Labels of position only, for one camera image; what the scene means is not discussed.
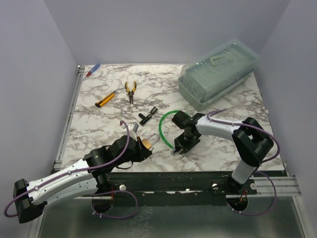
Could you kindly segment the brass padlock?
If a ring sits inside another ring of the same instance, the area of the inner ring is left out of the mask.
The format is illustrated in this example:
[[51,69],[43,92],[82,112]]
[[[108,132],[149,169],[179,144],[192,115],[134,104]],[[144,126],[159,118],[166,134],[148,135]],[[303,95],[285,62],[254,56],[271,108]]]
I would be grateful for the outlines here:
[[142,143],[147,149],[151,149],[153,145],[159,141],[159,139],[160,139],[160,135],[157,133],[153,133],[149,135],[148,137],[144,138],[142,140]]

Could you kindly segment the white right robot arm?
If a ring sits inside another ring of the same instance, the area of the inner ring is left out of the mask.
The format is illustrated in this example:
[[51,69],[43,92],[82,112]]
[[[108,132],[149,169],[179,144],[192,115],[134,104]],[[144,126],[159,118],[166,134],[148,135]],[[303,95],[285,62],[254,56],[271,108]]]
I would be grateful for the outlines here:
[[202,135],[211,135],[232,141],[240,155],[241,161],[231,174],[228,189],[233,194],[239,194],[246,188],[246,181],[264,162],[274,144],[274,136],[265,131],[258,121],[248,117],[245,120],[220,120],[213,116],[224,110],[212,111],[208,114],[197,113],[189,116],[178,111],[172,122],[182,134],[174,140],[174,153],[184,154],[193,149]]

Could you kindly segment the aluminium side rail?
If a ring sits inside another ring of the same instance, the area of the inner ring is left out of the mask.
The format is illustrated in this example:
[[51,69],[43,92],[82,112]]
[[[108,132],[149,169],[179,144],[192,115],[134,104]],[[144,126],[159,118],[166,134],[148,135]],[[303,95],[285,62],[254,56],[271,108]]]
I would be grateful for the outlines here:
[[78,67],[79,67],[79,71],[77,74],[75,89],[74,89],[74,92],[72,94],[70,107],[68,110],[66,122],[64,125],[63,133],[62,133],[61,142],[59,144],[57,155],[56,155],[56,158],[55,158],[55,161],[53,164],[53,172],[59,171],[61,169],[62,159],[63,159],[64,153],[65,153],[65,148],[66,148],[66,144],[67,144],[67,140],[68,140],[68,135],[70,132],[71,122],[72,122],[72,118],[73,118],[73,114],[74,114],[74,110],[75,110],[75,106],[76,106],[76,102],[77,102],[77,98],[78,98],[78,94],[79,94],[79,90],[80,90],[80,84],[81,84],[81,81],[84,77],[85,67],[83,65],[79,65]]

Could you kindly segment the black T-shaped tool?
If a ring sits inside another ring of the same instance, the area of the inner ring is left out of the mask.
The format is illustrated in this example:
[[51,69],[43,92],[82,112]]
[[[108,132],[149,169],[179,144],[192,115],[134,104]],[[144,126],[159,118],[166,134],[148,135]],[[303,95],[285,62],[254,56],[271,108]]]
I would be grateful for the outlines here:
[[157,111],[158,111],[158,108],[153,107],[147,116],[143,115],[142,113],[139,113],[138,116],[141,118],[140,125],[144,126]]

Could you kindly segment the blue red screwdriver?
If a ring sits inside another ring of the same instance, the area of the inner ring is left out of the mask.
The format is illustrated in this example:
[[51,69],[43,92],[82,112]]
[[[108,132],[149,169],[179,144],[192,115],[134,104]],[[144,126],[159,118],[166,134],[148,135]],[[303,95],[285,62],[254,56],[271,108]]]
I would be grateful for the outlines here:
[[95,66],[93,66],[86,74],[87,77],[92,75],[101,65],[98,63]]

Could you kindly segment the yellow black utility knife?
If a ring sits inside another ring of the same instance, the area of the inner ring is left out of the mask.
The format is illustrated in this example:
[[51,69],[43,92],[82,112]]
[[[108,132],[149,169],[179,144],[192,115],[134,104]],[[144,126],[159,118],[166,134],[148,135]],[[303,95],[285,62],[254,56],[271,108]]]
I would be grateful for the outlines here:
[[95,103],[95,106],[98,108],[103,107],[105,104],[107,104],[113,97],[115,96],[115,91],[111,92],[109,95],[104,97],[102,100],[99,102]]

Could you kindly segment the translucent green plastic toolbox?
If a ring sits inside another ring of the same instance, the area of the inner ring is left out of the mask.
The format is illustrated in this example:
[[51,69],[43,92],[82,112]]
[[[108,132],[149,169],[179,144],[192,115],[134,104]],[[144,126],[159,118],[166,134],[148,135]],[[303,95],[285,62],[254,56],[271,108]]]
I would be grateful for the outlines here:
[[242,84],[259,57],[238,39],[231,39],[182,67],[179,93],[200,112]]

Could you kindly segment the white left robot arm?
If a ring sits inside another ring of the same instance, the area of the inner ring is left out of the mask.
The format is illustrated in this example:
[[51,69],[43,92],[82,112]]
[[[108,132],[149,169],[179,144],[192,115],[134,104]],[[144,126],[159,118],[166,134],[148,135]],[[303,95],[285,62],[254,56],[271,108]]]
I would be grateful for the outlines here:
[[20,179],[14,184],[13,197],[19,223],[27,223],[59,202],[77,196],[106,195],[112,189],[108,174],[124,163],[136,163],[152,155],[146,139],[122,136],[112,145],[89,152],[71,166],[34,181]]

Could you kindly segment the green cable lock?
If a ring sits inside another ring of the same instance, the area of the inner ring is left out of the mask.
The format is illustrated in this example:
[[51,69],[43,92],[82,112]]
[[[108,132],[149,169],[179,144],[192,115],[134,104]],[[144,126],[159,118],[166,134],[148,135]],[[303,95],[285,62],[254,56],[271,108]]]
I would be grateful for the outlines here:
[[179,110],[172,110],[164,113],[158,123],[158,132],[162,142],[168,147],[171,154],[174,155],[175,152],[175,144],[174,137],[177,136],[178,132],[181,132],[173,123],[172,117],[176,115]]

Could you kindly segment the yellow handled pliers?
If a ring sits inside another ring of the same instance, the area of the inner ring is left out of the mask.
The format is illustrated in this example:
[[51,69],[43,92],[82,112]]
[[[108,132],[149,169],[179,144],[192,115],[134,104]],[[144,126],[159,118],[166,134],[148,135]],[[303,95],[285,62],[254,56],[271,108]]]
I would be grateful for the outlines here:
[[133,88],[132,88],[132,89],[130,89],[130,88],[128,87],[128,82],[127,82],[127,81],[125,82],[125,89],[126,89],[126,91],[127,91],[127,95],[128,95],[128,97],[129,97],[129,103],[130,103],[130,104],[133,104],[133,98],[134,98],[134,93],[135,93],[135,91],[136,91],[136,88],[137,88],[137,83],[136,83],[136,81],[133,82]]

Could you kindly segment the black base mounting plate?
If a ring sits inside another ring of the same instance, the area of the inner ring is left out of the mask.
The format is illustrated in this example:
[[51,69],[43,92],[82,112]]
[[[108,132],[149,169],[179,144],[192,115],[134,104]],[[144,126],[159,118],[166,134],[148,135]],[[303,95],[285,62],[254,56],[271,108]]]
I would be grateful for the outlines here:
[[134,199],[118,192],[124,185],[139,206],[225,206],[228,195],[255,195],[253,183],[248,179],[244,185],[235,185],[230,172],[116,172],[105,175],[95,194],[111,191],[115,206],[132,206]]

